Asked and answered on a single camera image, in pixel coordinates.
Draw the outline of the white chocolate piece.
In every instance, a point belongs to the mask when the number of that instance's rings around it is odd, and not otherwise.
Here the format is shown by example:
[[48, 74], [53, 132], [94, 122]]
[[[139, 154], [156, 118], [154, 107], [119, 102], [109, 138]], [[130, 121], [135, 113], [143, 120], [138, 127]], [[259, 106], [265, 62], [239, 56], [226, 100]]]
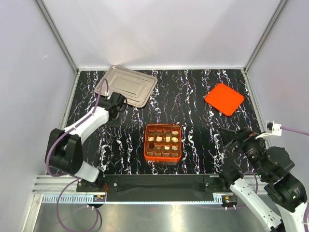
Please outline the white chocolate piece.
[[159, 136], [158, 136], [158, 137], [156, 138], [156, 141], [157, 141], [157, 142], [161, 142], [161, 141], [162, 141], [162, 137], [159, 137]]

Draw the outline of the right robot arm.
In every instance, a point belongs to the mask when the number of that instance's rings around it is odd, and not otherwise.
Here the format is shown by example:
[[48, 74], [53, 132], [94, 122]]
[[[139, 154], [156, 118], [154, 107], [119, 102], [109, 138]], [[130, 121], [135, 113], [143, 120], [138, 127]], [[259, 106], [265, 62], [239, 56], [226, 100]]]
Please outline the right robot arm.
[[254, 168], [268, 197], [275, 203], [277, 215], [252, 192], [243, 175], [235, 168], [219, 174], [219, 186], [232, 191], [257, 217], [267, 232], [307, 232], [309, 230], [309, 200], [304, 185], [291, 174], [295, 164], [283, 147], [266, 147], [265, 140], [281, 136], [281, 129], [256, 133], [249, 128], [239, 131], [219, 129], [224, 146], [237, 144]]

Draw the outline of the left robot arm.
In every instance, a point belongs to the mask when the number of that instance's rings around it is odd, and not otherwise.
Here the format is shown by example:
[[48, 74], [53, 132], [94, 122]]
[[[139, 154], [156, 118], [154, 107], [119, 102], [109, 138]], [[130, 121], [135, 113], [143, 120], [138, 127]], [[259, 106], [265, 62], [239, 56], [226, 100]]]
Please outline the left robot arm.
[[83, 143], [101, 126], [113, 127], [126, 107], [127, 99], [120, 93], [98, 96], [94, 107], [80, 120], [64, 129], [53, 129], [45, 156], [48, 174], [57, 177], [51, 172], [52, 167], [83, 179], [93, 191], [100, 191], [104, 187], [103, 171], [84, 161]]

